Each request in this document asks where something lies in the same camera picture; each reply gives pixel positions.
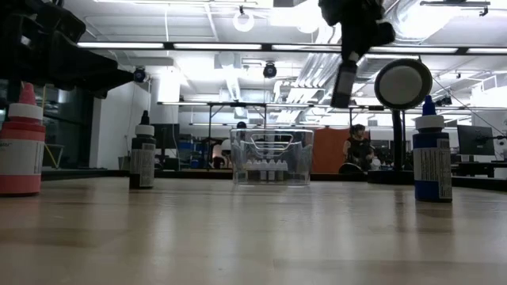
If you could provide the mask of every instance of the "ceiling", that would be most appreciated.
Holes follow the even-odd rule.
[[[419,0],[401,0],[401,2]],[[395,1],[386,1],[386,5]],[[497,5],[502,0],[492,0]],[[297,25],[307,25],[309,20],[321,20],[318,9],[305,10],[302,16],[289,13],[290,8],[245,8],[254,15],[253,28],[240,32],[233,26],[233,17],[237,7],[222,6],[168,6],[135,5],[131,3],[103,3],[94,0],[66,0],[65,8],[81,18],[88,33],[82,41],[185,41],[185,42],[235,42],[235,43],[314,43],[318,31],[300,32]],[[434,17],[427,17],[412,29],[423,29],[425,24],[435,21],[441,10],[438,7],[427,10]],[[482,8],[455,10],[453,17],[445,21],[434,33],[419,43],[444,46],[495,45],[507,46],[507,6],[502,4],[490,8],[485,17],[480,17]],[[116,57],[124,66],[133,66],[132,61],[143,59],[172,58],[180,67],[187,80],[181,87],[183,95],[218,93],[226,88],[227,75],[215,68],[216,52],[196,51],[115,51],[102,54]],[[242,59],[255,59],[262,64],[266,61],[276,63],[278,76],[264,79],[263,66],[250,65],[248,70],[238,72],[238,84],[242,89],[273,90],[275,82],[286,78],[297,78],[307,63],[309,54],[275,52],[237,52]],[[375,73],[393,59],[376,62],[370,68],[370,79],[359,91],[364,97],[374,97],[373,80]],[[507,70],[507,57],[504,56],[442,56],[427,55],[421,60],[432,71],[438,83],[434,82],[432,93],[438,95],[442,87],[452,88],[457,96],[470,94],[469,87],[478,82],[478,78],[487,77],[492,71]]]

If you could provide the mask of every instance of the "white bottle cap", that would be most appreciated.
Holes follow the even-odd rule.
[[[155,135],[155,128],[150,125],[137,125],[135,126],[135,134],[136,135]]]
[[[23,117],[42,120],[42,108],[30,104],[12,103],[9,105],[9,118]]]
[[[426,115],[415,118],[415,128],[417,130],[432,127],[444,128],[444,117],[442,115]]]

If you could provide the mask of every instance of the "desk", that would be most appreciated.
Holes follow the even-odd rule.
[[[507,196],[452,191],[444,204],[364,182],[45,181],[0,199],[1,284],[505,284]]]
[[[489,178],[494,178],[496,168],[507,168],[507,162],[460,162],[452,165],[451,170],[456,176],[487,175]]]

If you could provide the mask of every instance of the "ceiling light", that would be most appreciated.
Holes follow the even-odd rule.
[[[308,108],[312,104],[267,104],[267,107],[288,107],[288,108]]]
[[[268,123],[266,127],[295,127],[295,125],[287,123]]]
[[[246,19],[246,22],[243,23],[243,24],[240,24],[239,23],[239,18],[241,16],[247,16],[248,18]],[[237,12],[234,17],[232,18],[232,25],[239,31],[239,32],[248,32],[250,31],[254,25],[255,25],[255,20],[254,20],[254,16],[251,14],[251,13],[248,13],[248,12],[244,12],[243,14]]]
[[[212,50],[212,51],[258,51],[261,50],[260,44],[174,44],[174,48],[177,50]]]
[[[81,48],[104,48],[104,49],[163,49],[162,43],[108,43],[108,42],[84,42],[78,43]]]
[[[484,7],[491,5],[489,1],[449,1],[449,0],[439,0],[439,1],[421,1],[421,6],[437,6],[437,7]]]
[[[287,9],[276,9],[269,17],[271,26],[296,27],[300,32],[312,33],[323,25],[317,0],[307,0]]]
[[[206,106],[208,103],[204,102],[159,102],[162,105],[177,105],[177,106]]]
[[[324,51],[339,52],[341,46],[329,44],[274,44],[274,51]]]
[[[469,48],[467,51],[468,54],[507,54],[507,48]]]
[[[238,6],[257,7],[256,2],[248,1],[204,1],[204,0],[94,0],[99,3],[128,3],[128,4],[170,4],[170,5],[183,5],[183,6]]]
[[[411,53],[411,54],[453,54],[457,47],[372,47],[370,52]]]
[[[367,59],[419,59],[417,55],[371,55],[366,54]]]
[[[317,105],[312,105],[311,107],[312,108],[333,108],[327,104],[317,104]],[[368,108],[368,106],[350,105],[349,108]]]
[[[189,126],[223,126],[223,123],[189,123]]]

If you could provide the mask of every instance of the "black stand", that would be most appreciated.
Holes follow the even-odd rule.
[[[374,184],[396,184],[396,185],[414,185],[414,172],[403,171],[403,130],[402,120],[399,110],[392,110],[393,114],[393,170],[368,171],[368,183]]]
[[[160,149],[160,155],[155,155],[155,157],[158,156],[158,163],[161,165],[160,170],[164,170],[166,167],[166,132],[167,130],[165,128],[162,129],[162,145]]]

